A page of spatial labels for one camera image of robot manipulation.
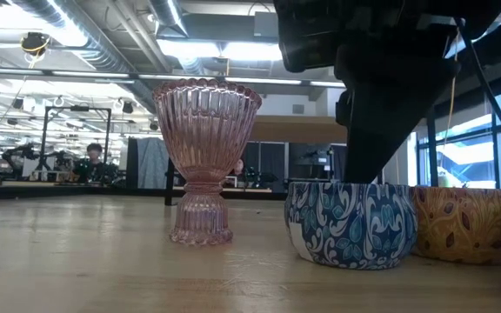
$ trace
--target ductwork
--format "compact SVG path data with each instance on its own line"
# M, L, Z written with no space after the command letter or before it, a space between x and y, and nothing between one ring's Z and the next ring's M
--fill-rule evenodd
M189 36L184 27L183 12L177 0L148 0L148 2L152 14L160 25L173 29L181 36Z
M54 38L63 45L82 45L87 51L74 52L96 70L106 72L134 72L136 69L111 43L110 39L90 19L74 0L7 0L33 17L41 18L57 30L61 36ZM136 80L133 84L124 85L133 93L149 112L156 111L152 92L143 82Z
M183 12L177 0L149 0L150 10L156 21L164 27L168 27L188 37L189 34L183 24ZM178 58L184 72L190 75L204 75L204 66L200 58Z

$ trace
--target orange patterned bowl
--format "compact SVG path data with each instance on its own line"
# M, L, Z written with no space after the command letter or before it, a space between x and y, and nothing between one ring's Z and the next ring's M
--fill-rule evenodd
M415 187L418 256L501 264L501 190Z

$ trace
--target floral pattern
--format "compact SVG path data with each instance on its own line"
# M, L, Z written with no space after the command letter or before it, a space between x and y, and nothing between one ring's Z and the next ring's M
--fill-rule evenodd
M409 254L417 217L409 188L358 183L292 183L285 225L301 256L358 270L389 269Z
M501 190L415 187L418 239L413 254L501 264Z

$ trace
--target blue patterned bowl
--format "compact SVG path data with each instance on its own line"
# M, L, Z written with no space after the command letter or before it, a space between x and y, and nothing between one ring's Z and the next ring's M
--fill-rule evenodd
M302 258L343 269L395 267L417 240L406 186L292 183L285 226Z

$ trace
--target pink glass vase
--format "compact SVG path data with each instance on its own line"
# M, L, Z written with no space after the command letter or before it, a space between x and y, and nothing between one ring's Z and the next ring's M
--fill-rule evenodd
M154 101L171 161L187 181L171 240L229 243L221 182L243 153L262 99L234 83L182 79L156 88Z

